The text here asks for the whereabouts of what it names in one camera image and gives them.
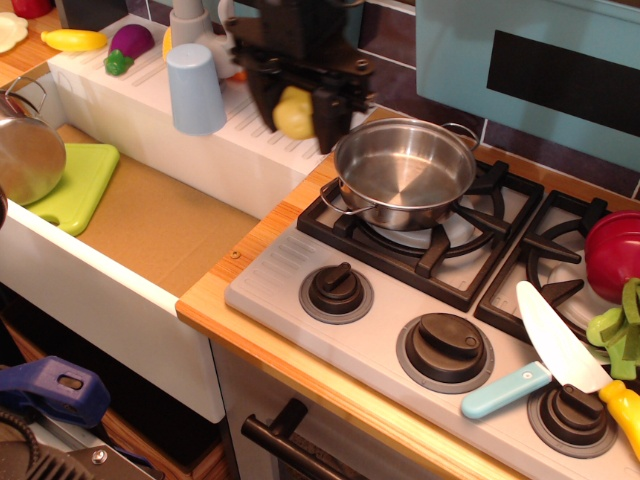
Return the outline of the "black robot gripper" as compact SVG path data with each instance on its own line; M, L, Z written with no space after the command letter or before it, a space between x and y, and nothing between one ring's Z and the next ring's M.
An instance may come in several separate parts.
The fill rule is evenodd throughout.
M276 131L273 112L288 85L312 92L319 150L328 154L351 130L355 113L373 98L374 67L347 40L349 13L358 1L256 1L256 17L224 23L234 61L246 72L257 110Z

